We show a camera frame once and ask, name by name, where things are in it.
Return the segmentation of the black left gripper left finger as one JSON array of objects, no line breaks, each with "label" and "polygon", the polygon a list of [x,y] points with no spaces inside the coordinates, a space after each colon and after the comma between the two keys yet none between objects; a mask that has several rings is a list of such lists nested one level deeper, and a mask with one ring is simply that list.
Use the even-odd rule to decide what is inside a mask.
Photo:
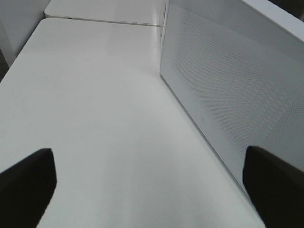
[{"label": "black left gripper left finger", "polygon": [[0,226],[35,228],[57,185],[53,152],[40,149],[0,173]]}]

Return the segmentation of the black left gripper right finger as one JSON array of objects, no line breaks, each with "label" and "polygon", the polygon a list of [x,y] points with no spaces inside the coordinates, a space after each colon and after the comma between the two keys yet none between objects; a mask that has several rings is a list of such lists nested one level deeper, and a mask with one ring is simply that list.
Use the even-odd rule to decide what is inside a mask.
[{"label": "black left gripper right finger", "polygon": [[304,173],[258,146],[246,150],[243,184],[267,228],[304,226]]}]

